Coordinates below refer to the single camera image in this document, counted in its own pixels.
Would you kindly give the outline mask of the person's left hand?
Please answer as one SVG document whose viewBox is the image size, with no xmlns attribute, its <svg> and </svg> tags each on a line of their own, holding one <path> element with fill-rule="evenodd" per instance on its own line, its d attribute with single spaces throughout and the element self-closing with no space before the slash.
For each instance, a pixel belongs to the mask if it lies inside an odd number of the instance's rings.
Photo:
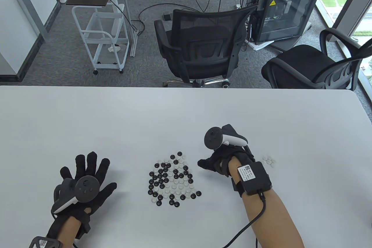
<svg viewBox="0 0 372 248">
<path fill-rule="evenodd" d="M 76 156 L 75 162 L 74 178 L 68 167 L 60 170 L 63 182 L 54 190 L 51 213 L 56 215 L 52 225 L 57 232 L 70 217 L 77 219 L 81 223 L 78 227 L 80 233 L 76 236 L 79 239 L 81 234 L 88 233 L 90 230 L 90 215 L 101 207 L 117 188 L 117 184 L 110 183 L 100 190 L 110 166 L 109 159 L 102 159 L 97 167 L 97 154 L 92 151 L 87 156 L 82 154 Z"/>
</svg>

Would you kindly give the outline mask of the person's right hand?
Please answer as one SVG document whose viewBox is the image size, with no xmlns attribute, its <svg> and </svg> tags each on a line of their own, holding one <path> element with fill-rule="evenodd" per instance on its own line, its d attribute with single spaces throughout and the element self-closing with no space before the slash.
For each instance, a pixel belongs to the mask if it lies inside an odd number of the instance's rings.
<svg viewBox="0 0 372 248">
<path fill-rule="evenodd" d="M 217 172 L 224 176 L 231 176 L 229 162 L 236 157 L 241 165 L 247 165 L 255 162 L 253 154 L 242 147 L 232 145 L 222 145 L 216 149 L 208 159 L 200 159 L 197 165 L 205 170 Z"/>
</svg>

